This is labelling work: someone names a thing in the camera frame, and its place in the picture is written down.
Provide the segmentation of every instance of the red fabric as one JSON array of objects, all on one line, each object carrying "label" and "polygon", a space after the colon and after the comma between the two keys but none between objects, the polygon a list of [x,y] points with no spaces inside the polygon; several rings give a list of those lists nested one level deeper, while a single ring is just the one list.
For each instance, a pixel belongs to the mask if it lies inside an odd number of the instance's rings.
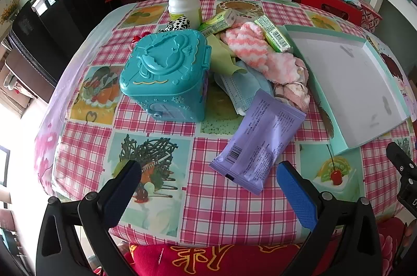
[{"label": "red fabric", "polygon": [[[404,224],[391,218],[378,225],[381,251],[382,276],[388,275],[393,256],[400,244]],[[313,275],[324,272],[336,252],[338,239],[327,246],[322,260]],[[140,276],[223,276],[223,275],[280,275],[300,246],[290,245],[217,245],[205,248],[187,248],[169,244],[134,245],[125,258]],[[94,272],[99,274],[101,268]]]}]

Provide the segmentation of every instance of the teal plastic box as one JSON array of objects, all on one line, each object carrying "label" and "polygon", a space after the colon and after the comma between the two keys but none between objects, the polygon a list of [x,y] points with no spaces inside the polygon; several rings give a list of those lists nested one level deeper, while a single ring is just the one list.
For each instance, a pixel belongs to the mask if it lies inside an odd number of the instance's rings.
[{"label": "teal plastic box", "polygon": [[307,87],[335,155],[364,145],[410,117],[397,78],[365,38],[299,25],[280,30],[308,68]]},{"label": "teal plastic box", "polygon": [[196,30],[139,40],[120,74],[120,89],[155,120],[204,119],[211,46]]}]

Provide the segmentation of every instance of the face mask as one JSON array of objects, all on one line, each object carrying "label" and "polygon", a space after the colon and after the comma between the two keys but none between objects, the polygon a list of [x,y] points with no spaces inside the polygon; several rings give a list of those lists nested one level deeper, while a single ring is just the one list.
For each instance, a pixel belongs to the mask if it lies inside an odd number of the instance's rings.
[{"label": "face mask", "polygon": [[260,72],[243,61],[236,62],[236,65],[246,69],[247,73],[235,72],[231,76],[214,74],[214,80],[228,94],[236,112],[244,116],[259,89],[271,96],[274,96],[274,92],[271,83]]}]

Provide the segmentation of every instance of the barcode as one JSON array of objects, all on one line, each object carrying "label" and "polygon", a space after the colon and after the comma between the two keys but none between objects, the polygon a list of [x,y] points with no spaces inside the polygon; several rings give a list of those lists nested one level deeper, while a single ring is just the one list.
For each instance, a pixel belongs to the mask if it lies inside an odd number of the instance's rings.
[{"label": "barcode", "polygon": [[278,30],[275,30],[274,32],[272,32],[271,36],[274,37],[276,41],[278,41],[280,46],[289,47],[288,42],[286,41],[286,39],[284,37],[282,37],[282,35],[279,33]]},{"label": "barcode", "polygon": [[226,161],[229,163],[234,164],[238,159],[239,155],[241,154],[242,149],[237,147],[236,145],[232,146],[232,150],[230,150],[229,154],[226,157]]}]

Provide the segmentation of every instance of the white pill bottle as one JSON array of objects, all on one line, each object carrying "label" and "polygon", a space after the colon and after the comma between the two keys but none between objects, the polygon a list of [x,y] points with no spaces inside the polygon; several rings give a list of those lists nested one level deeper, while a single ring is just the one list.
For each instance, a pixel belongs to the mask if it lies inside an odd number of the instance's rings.
[{"label": "white pill bottle", "polygon": [[190,20],[190,29],[198,29],[203,22],[200,0],[169,0],[168,11],[171,20],[187,17]]}]

